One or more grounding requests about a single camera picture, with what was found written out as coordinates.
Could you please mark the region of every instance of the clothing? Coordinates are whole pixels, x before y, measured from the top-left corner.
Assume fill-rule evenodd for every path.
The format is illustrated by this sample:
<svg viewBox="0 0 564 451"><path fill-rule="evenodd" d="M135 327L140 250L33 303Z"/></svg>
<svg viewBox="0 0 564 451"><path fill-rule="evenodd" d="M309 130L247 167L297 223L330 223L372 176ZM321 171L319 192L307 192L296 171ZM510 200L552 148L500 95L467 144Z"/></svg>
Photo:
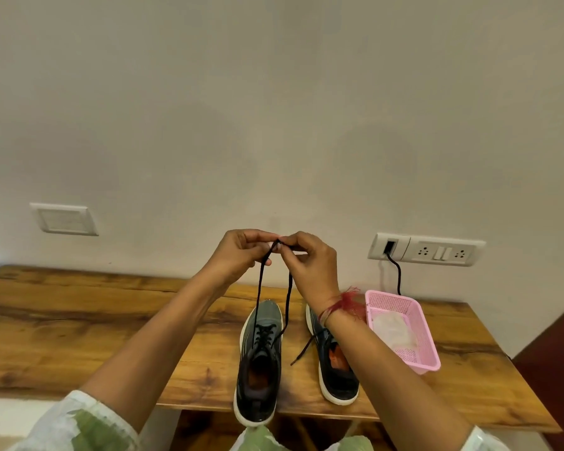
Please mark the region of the clothing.
<svg viewBox="0 0 564 451"><path fill-rule="evenodd" d="M230 451L288 451L264 426L241 433ZM141 451L138 434L117 413L92 396L73 391L49 409L29 436L9 451ZM366 437L346 437L328 451L373 451ZM462 451L509 451L495 437L474 428Z"/></svg>

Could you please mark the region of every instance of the wooden tabletop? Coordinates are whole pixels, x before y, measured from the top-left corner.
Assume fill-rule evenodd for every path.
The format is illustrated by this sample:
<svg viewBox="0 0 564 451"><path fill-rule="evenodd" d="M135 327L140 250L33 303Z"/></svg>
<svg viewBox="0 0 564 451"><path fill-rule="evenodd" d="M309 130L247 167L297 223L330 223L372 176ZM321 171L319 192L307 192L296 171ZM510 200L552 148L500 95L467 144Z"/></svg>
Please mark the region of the wooden tabletop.
<svg viewBox="0 0 564 451"><path fill-rule="evenodd" d="M59 399L169 300L185 280L34 267L0 268L0 396ZM235 284L209 309L159 405L229 411L239 363L239 334L257 288ZM286 290L263 288L282 310ZM488 428L560 428L466 303L421 301L441 358L423 379L472 423ZM378 420L367 395L348 407L327 402L317 381L315 347L292 367L309 338L305 304L293 291L282 345L277 411Z"/></svg>

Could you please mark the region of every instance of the pink plastic basket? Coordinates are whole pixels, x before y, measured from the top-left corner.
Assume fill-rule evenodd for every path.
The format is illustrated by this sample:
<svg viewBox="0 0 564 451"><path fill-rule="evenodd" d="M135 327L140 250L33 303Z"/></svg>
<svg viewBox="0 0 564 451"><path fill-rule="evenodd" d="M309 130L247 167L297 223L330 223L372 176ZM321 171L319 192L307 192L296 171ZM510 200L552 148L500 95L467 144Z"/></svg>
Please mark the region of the pink plastic basket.
<svg viewBox="0 0 564 451"><path fill-rule="evenodd" d="M372 320L376 318L376 315L387 311L396 311L403 315L405 324L413 331L418 342L418 348L415 351L397 349L395 353L419 375L440 369L441 361L420 304L406 296L382 291L366 291L366 312L370 329L373 329Z"/></svg>

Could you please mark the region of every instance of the wall switch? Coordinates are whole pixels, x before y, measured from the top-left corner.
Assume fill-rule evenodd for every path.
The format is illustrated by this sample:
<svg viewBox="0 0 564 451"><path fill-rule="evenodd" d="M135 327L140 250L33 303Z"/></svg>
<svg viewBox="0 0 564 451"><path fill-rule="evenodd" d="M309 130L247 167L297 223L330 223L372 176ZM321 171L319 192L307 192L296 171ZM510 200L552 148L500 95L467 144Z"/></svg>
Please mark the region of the wall switch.
<svg viewBox="0 0 564 451"><path fill-rule="evenodd" d="M394 260L400 260L410 243L410 237L401 234L377 233L372 241L368 258L371 260L386 260L387 256L384 254L384 248L388 242L395 242L391 250L391 257Z"/></svg>
<svg viewBox="0 0 564 451"><path fill-rule="evenodd" d="M411 236L400 260L406 263L471 266L480 257L486 244L484 241Z"/></svg>
<svg viewBox="0 0 564 451"><path fill-rule="evenodd" d="M45 233L97 236L96 226L87 207L30 203L31 211Z"/></svg>

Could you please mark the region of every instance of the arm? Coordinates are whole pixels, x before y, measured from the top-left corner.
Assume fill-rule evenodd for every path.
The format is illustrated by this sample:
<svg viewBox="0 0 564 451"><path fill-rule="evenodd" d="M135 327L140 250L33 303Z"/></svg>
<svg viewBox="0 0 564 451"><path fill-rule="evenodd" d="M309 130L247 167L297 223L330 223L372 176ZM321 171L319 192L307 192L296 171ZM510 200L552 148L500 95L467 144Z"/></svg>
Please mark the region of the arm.
<svg viewBox="0 0 564 451"><path fill-rule="evenodd" d="M203 269L81 387L140 431L207 309L278 235L228 231Z"/></svg>
<svg viewBox="0 0 564 451"><path fill-rule="evenodd" d="M314 235L299 232L280 240L279 251L296 287L319 315L339 296L336 251ZM399 451L459 451L473 426L447 405L361 320L343 310L326 326L343 349L351 368Z"/></svg>

